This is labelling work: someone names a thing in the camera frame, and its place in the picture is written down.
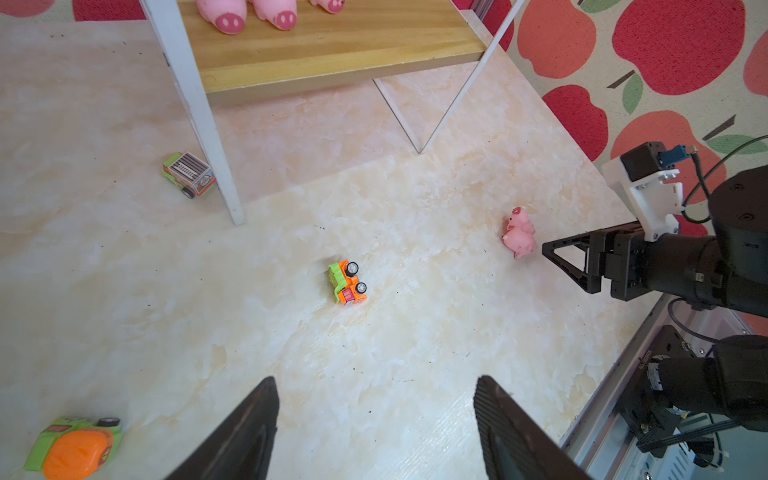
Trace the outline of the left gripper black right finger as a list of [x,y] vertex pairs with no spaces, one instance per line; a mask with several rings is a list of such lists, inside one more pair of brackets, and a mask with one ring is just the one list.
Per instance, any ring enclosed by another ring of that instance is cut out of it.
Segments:
[[492,377],[477,380],[473,407],[490,479],[589,479]]

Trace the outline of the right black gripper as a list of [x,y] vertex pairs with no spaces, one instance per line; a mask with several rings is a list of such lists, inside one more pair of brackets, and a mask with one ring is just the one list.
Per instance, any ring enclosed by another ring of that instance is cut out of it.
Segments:
[[[767,315],[767,168],[744,170],[708,200],[715,234],[665,234],[647,242],[639,283],[699,308]],[[584,292],[600,293],[605,235],[595,232],[545,242],[543,256]]]

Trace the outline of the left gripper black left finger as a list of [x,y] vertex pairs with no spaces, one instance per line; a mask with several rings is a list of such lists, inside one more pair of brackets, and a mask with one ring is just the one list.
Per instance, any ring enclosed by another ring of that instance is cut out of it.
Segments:
[[266,377],[168,477],[266,479],[279,406],[275,378]]

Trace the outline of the pink pig toy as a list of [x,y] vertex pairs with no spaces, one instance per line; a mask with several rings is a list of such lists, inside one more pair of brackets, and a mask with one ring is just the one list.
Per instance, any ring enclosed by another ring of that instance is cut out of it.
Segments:
[[512,213],[508,217],[506,229],[508,231],[513,229],[520,229],[521,231],[531,235],[536,233],[533,223],[522,207],[515,207],[513,209]]
[[345,6],[345,0],[309,0],[313,6],[319,6],[330,14],[338,14]]
[[503,245],[513,252],[515,259],[520,259],[533,253],[537,248],[534,235],[521,228],[508,230],[502,237]]
[[245,0],[197,0],[196,6],[201,17],[221,33],[237,35],[245,28]]
[[292,30],[297,23],[296,0],[251,0],[257,18],[281,31]]

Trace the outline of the wooden two-tier white-frame shelf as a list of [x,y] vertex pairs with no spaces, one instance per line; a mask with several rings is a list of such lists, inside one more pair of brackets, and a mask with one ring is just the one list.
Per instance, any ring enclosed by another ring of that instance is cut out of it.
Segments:
[[482,20],[450,1],[363,1],[350,16],[330,19],[299,7],[309,23],[297,32],[226,37],[207,27],[191,1],[144,1],[141,6],[162,48],[202,152],[209,160],[232,222],[245,211],[218,133],[213,104],[270,99],[373,81],[417,153],[421,143],[386,90],[385,77],[474,63],[442,115],[442,129],[491,59],[522,7],[513,2],[490,42],[476,33]]

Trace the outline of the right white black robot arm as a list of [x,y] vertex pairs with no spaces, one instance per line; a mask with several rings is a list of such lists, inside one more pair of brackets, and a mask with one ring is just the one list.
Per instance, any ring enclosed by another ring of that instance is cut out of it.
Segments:
[[[542,253],[587,293],[611,281],[629,301],[651,291],[697,310],[722,307],[767,314],[767,169],[742,171],[710,195],[712,236],[642,239],[639,222],[546,242]],[[650,369],[658,391],[683,411],[724,415],[750,430],[767,428],[767,343],[731,336],[708,358],[664,359]]]

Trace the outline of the orange green toy car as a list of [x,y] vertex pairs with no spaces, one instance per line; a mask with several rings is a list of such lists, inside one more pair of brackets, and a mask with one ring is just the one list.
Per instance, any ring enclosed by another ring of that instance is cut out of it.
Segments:
[[23,469],[45,479],[87,479],[116,455],[123,439],[116,417],[59,417],[37,437]]

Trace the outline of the multicolour toy car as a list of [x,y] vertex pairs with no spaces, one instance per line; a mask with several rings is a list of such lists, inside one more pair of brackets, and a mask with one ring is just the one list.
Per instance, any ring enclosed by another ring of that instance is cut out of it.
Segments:
[[367,285],[358,278],[359,265],[344,260],[328,267],[328,277],[337,303],[358,304],[367,300]]

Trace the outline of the grey olive toy car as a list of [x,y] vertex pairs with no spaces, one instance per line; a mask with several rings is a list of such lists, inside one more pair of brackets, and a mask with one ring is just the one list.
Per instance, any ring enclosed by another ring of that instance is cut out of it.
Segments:
[[191,152],[177,152],[163,163],[163,176],[189,199],[204,195],[216,184],[212,168]]

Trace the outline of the front aluminium rail frame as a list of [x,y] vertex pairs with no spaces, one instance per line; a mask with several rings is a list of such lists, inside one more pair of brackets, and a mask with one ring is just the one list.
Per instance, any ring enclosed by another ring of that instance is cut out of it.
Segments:
[[742,425],[709,407],[679,409],[651,382],[662,360],[715,360],[718,340],[727,353],[767,347],[743,313],[696,311],[662,296],[563,437],[566,456],[592,479],[737,478],[738,447],[747,435],[765,435],[766,421]]

